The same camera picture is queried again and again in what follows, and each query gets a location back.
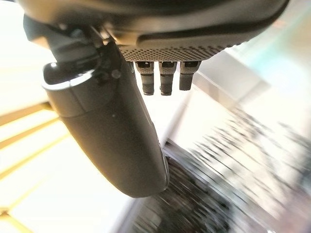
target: black plastic housing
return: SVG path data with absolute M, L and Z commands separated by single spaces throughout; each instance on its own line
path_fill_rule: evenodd
M 165 190 L 167 161 L 130 64 L 122 59 L 121 75 L 106 80 L 96 70 L 62 78 L 61 83 L 55 83 L 55 75 L 60 75 L 58 65 L 47 64 L 43 87 L 97 169 L 131 197 Z

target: screw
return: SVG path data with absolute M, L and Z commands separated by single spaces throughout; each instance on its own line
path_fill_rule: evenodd
M 118 71 L 117 69 L 114 69 L 114 70 L 111 72 L 111 76 L 112 76 L 114 79 L 119 79 L 119 78 L 121 78 L 121 72 Z

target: perforated grille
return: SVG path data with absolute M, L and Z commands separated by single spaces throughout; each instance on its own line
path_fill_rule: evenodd
M 231 45 L 177 47 L 165 49 L 137 49 L 124 46 L 120 50 L 126 61 L 203 61 Z

